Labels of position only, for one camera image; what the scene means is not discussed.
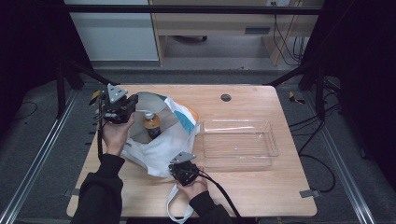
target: clear plastic container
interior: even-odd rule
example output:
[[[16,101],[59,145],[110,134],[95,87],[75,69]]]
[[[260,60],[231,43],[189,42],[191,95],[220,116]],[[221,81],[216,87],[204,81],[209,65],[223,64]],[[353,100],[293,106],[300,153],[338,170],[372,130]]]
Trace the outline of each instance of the clear plastic container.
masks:
[[[260,171],[279,155],[268,120],[206,120],[202,133],[210,171]]]

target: human hand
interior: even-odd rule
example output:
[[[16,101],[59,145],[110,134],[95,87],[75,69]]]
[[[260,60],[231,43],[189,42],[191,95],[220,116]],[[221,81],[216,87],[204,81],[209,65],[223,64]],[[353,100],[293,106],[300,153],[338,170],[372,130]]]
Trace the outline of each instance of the human hand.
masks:
[[[114,124],[104,120],[103,140],[107,146],[107,154],[119,156],[128,137],[128,130],[134,124],[134,113],[128,122]]]
[[[198,169],[203,171],[204,167],[198,166]],[[188,186],[183,187],[179,182],[177,182],[177,188],[187,194],[187,197],[191,200],[198,194],[207,191],[207,181],[205,178],[197,176],[194,182]]]

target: black sleeve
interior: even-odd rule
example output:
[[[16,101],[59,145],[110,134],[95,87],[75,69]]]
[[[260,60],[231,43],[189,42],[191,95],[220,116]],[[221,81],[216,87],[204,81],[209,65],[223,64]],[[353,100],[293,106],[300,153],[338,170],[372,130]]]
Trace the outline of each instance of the black sleeve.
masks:
[[[122,180],[119,171],[125,159],[105,154],[99,170],[89,173],[81,185],[78,208],[71,223],[120,223]]]
[[[199,222],[205,224],[232,224],[230,215],[219,204],[215,205],[209,191],[202,192],[190,200],[191,207],[200,217]]]

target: bottle cap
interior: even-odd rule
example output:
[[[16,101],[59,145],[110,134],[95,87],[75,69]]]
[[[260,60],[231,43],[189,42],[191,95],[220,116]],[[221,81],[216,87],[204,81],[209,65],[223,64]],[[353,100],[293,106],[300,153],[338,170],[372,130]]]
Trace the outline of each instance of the bottle cap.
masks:
[[[154,118],[154,113],[152,113],[152,112],[145,112],[145,118],[146,118],[146,119],[152,119],[152,118]]]

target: wooden tabletop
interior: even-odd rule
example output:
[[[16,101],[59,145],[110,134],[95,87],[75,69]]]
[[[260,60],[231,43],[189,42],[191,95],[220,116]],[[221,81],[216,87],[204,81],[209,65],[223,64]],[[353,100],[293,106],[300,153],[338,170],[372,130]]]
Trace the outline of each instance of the wooden tabletop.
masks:
[[[309,189],[297,150],[291,138],[276,90],[270,86],[251,85],[125,85],[129,93],[150,91],[167,95],[193,108],[200,120],[212,119],[266,119],[272,125],[279,155],[271,166],[254,172],[209,172],[230,195],[242,217],[313,216],[317,212],[312,197],[302,198],[301,190]],[[222,94],[232,100],[224,102]],[[195,138],[193,163],[204,165],[202,137]],[[96,136],[76,184],[79,189],[89,172],[96,172]],[[123,217],[168,217],[166,200],[175,185],[173,178],[147,175],[146,170],[131,161],[120,170],[124,183],[122,190]],[[221,203],[229,213],[233,211],[221,192],[212,183],[209,192],[215,203]],[[188,199],[179,193],[171,203],[174,216],[184,215]],[[78,196],[72,196],[67,214],[73,216]]]

